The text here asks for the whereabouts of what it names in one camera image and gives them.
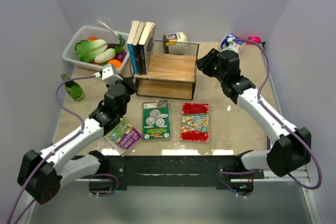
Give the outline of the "Little Women book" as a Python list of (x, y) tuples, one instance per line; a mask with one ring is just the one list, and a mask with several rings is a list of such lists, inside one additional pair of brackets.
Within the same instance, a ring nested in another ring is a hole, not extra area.
[(155, 28), (156, 23), (146, 22), (138, 42), (141, 74), (148, 73), (149, 64), (153, 55)]

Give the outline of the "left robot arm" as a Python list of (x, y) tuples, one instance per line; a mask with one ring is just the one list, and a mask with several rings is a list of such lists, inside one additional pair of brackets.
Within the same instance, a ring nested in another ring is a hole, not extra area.
[(40, 152), (30, 150), (23, 156), (17, 182), (39, 204), (49, 202), (60, 188), (77, 179), (92, 175), (103, 178), (108, 174), (108, 160), (98, 151), (74, 159), (117, 126), (136, 92), (131, 77), (118, 76), (115, 81), (108, 81), (107, 87), (103, 100), (78, 129)]

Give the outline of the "blue 26-storey treehouse book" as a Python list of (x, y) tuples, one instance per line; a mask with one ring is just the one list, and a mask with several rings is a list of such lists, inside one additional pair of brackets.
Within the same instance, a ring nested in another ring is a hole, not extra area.
[(131, 65), (132, 65), (134, 74), (139, 73), (138, 64), (137, 64), (136, 56), (135, 56), (135, 49), (133, 45), (139, 23), (140, 22), (138, 20), (132, 21), (131, 29), (130, 29), (128, 40), (127, 40), (128, 50), (129, 50), (130, 59), (131, 59)]

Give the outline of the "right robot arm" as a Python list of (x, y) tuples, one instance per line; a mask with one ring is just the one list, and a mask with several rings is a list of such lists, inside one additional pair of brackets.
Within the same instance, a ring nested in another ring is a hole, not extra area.
[(258, 97), (255, 85), (241, 75), (238, 53), (212, 49), (197, 60), (198, 70), (220, 82), (224, 95), (245, 110), (263, 129), (271, 141), (268, 151), (248, 151), (234, 165), (234, 173), (246, 178), (253, 170), (271, 170), (282, 177), (311, 161), (307, 148), (311, 146), (311, 133), (297, 128), (284, 119), (267, 101)]

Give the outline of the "dark Edward Tulane book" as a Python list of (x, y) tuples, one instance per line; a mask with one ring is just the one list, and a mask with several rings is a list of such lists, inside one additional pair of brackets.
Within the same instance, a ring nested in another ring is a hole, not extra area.
[(135, 61), (137, 65), (137, 74), (141, 75), (141, 63), (140, 63), (140, 51), (139, 51), (139, 40), (141, 38), (141, 34), (143, 31), (143, 28), (145, 26), (145, 22), (135, 21), (134, 24), (137, 26), (136, 33), (133, 40), (133, 49), (134, 49), (134, 55), (135, 55)]

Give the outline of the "red patterned book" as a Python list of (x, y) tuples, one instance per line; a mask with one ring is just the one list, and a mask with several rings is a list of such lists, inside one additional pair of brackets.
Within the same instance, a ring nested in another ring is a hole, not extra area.
[(209, 104), (183, 103), (181, 141), (209, 142)]

